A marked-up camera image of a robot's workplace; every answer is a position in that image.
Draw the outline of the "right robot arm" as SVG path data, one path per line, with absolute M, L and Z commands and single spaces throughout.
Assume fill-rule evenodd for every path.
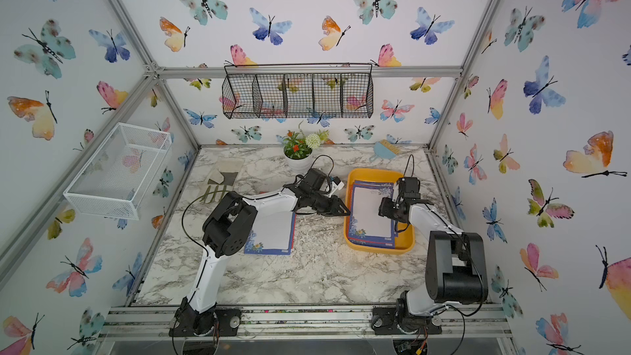
M 395 307 L 375 307 L 376 335 L 434 330 L 432 320 L 445 309 L 486 302 L 488 282 L 483 240 L 465 233 L 422 200 L 382 199 L 379 215 L 409 224 L 428 241 L 424 284 L 405 291 Z

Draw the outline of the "blue floral stationery paper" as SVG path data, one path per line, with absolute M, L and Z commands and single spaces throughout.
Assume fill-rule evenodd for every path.
M 396 223 L 379 215 L 382 199 L 391 200 L 393 193 L 392 182 L 353 183 L 347 229 L 351 243 L 370 248 L 394 248 Z
M 292 211 L 257 219 L 248 236 L 245 254 L 289 256 L 292 252 L 296 214 Z

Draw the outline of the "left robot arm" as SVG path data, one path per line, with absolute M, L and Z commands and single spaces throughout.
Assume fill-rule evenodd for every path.
M 202 225 L 204 253 L 191 290 L 174 314 L 169 336 L 175 339 L 235 335 L 230 318 L 217 311 L 220 282 L 229 258 L 245 248 L 254 225 L 274 215 L 293 215 L 309 207 L 317 215 L 349 216 L 350 209 L 335 195 L 343 186 L 339 177 L 311 168 L 274 192 L 255 196 L 228 192 Z

